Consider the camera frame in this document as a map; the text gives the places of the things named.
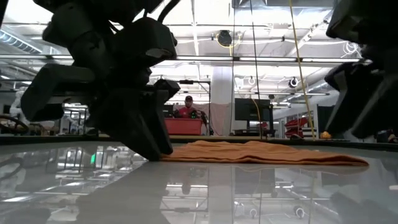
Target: green light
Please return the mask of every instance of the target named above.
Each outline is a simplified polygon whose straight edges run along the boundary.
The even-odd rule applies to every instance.
[[[91,156],[91,164],[95,163],[95,155],[96,155],[96,153]]]

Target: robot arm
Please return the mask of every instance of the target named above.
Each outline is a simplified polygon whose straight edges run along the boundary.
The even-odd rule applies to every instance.
[[[326,34],[360,44],[363,59],[344,63],[325,77],[340,92],[326,126],[330,134],[350,129],[357,138],[366,138],[398,128],[398,48],[395,12],[388,5],[387,1],[342,0],[334,10]],[[373,32],[375,27],[383,35]]]
[[[29,124],[29,121],[26,119],[24,113],[22,112],[21,109],[21,98],[24,95],[26,91],[26,87],[21,87],[15,94],[15,100],[12,102],[11,107],[10,107],[10,116],[12,117],[18,117],[20,121],[22,121],[24,124]]]
[[[135,22],[141,11],[152,13],[163,0],[34,1],[53,13],[43,40],[66,47],[74,63],[41,68],[21,98],[26,118],[61,119],[64,103],[81,103],[90,112],[87,127],[150,161],[171,154],[162,110],[180,87],[170,80],[147,83],[150,67],[177,55],[177,40],[162,22],[180,0],[171,0],[158,20],[144,16]]]

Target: red shirt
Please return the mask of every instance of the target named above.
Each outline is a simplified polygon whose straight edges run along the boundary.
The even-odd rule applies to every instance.
[[[180,108],[178,110],[178,113],[181,115],[182,118],[191,118],[191,113],[194,110],[195,109],[193,107],[187,108],[186,106],[184,106],[183,108]]]

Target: orange cloth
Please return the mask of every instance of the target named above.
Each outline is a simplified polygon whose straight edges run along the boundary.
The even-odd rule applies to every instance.
[[[362,159],[332,152],[295,149],[281,144],[197,141],[176,147],[163,161],[368,166]]]

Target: person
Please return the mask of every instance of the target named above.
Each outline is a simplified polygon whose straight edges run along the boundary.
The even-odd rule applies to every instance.
[[[196,118],[201,118],[200,111],[196,110],[193,107],[193,98],[192,96],[185,97],[185,106],[178,110],[179,118],[192,118],[192,113],[196,112]]]

